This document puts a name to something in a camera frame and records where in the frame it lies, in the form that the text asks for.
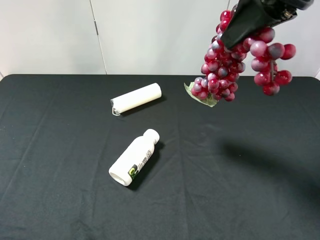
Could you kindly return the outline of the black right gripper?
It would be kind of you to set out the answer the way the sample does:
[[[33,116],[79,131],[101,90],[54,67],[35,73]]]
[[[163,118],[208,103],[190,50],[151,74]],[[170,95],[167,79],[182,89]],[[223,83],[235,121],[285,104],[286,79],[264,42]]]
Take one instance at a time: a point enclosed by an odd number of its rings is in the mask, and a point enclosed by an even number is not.
[[[232,49],[248,36],[265,27],[275,27],[297,17],[297,10],[308,9],[314,0],[240,0],[221,40]]]

